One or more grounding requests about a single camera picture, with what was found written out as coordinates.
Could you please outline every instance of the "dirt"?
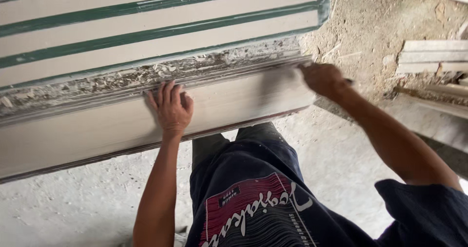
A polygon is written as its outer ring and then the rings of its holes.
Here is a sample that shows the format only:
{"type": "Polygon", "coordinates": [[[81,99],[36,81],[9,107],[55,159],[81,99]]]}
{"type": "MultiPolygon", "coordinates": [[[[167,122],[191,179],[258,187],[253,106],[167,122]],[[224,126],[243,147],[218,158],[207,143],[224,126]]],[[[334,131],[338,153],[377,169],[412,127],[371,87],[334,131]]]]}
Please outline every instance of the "dirt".
{"type": "Polygon", "coordinates": [[[433,75],[396,75],[396,58],[405,40],[454,39],[467,20],[468,5],[450,0],[338,0],[322,28],[301,37],[305,54],[337,65],[355,88],[373,103],[398,83],[420,86],[433,75]],[[439,19],[436,7],[445,7],[439,19]],[[335,51],[323,56],[333,47],[335,51]]]}

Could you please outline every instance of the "shirt sleeve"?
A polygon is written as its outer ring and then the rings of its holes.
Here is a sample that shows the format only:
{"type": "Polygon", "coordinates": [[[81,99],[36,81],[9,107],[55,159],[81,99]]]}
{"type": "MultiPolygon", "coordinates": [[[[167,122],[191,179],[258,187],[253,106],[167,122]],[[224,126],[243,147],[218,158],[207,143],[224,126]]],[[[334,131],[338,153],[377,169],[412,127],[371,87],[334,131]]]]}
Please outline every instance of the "shirt sleeve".
{"type": "Polygon", "coordinates": [[[395,221],[380,246],[468,246],[468,196],[444,185],[382,180],[375,188],[395,221]]]}

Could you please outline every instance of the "forearm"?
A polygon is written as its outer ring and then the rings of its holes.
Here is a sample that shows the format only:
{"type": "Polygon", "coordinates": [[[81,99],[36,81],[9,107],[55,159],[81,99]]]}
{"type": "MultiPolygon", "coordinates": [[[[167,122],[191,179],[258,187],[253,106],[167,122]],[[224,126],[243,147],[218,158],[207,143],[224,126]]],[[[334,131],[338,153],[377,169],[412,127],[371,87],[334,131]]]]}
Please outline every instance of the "forearm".
{"type": "Polygon", "coordinates": [[[161,148],[138,207],[133,229],[136,246],[174,243],[176,165],[181,137],[182,133],[163,133],[161,148]]]}
{"type": "Polygon", "coordinates": [[[384,163],[407,184],[443,184],[461,190],[457,175],[424,141],[351,87],[343,87],[334,99],[364,129],[384,163]]]}

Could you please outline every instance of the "graphic print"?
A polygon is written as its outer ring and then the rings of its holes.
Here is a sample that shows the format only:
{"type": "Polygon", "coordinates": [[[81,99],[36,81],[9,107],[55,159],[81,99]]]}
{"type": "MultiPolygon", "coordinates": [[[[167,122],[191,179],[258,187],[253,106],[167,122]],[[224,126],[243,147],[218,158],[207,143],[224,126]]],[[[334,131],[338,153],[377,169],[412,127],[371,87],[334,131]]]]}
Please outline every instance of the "graphic print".
{"type": "Polygon", "coordinates": [[[299,200],[296,183],[281,173],[233,184],[204,204],[199,247],[316,247],[299,216],[313,200],[308,196],[299,200]]]}

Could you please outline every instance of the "hand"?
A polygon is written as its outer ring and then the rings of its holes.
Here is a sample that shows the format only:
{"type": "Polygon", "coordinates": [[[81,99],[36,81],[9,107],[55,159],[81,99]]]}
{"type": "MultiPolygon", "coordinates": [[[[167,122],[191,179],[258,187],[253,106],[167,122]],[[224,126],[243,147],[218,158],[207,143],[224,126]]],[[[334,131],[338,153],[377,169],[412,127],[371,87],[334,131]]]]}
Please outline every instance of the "hand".
{"type": "Polygon", "coordinates": [[[161,83],[156,101],[152,91],[147,94],[163,132],[182,135],[192,119],[193,100],[185,92],[180,93],[182,85],[175,84],[174,81],[161,83]]]}
{"type": "Polygon", "coordinates": [[[348,82],[341,76],[340,70],[335,65],[312,64],[305,67],[300,64],[298,68],[302,71],[304,80],[310,89],[333,101],[349,87],[348,82]]]}

